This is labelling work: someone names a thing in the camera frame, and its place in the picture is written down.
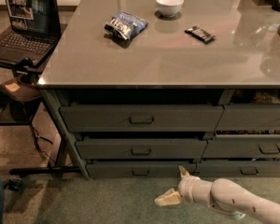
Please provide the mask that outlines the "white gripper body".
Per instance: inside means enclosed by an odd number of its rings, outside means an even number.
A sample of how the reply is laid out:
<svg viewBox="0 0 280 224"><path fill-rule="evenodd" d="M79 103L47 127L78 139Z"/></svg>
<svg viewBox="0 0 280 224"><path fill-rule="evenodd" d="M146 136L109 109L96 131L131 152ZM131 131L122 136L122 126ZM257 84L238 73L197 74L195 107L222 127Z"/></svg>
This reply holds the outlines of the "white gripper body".
<svg viewBox="0 0 280 224"><path fill-rule="evenodd" d="M204 181L197 176L190 175L180 181L178 191L184 202L210 205L213 201L211 187L210 181Z"/></svg>

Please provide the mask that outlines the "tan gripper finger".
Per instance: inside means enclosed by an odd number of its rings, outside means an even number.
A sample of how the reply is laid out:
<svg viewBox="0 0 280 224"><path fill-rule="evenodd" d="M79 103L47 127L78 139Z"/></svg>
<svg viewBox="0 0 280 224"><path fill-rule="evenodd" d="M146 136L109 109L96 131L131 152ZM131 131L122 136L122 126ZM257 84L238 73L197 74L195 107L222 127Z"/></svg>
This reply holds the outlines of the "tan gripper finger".
<svg viewBox="0 0 280 224"><path fill-rule="evenodd" d="M189 171L184 166L179 166L179 172L181 178L189 177Z"/></svg>
<svg viewBox="0 0 280 224"><path fill-rule="evenodd" d="M182 202L180 194L174 189L168 189L164 194L154 200L158 206L176 205Z"/></svg>

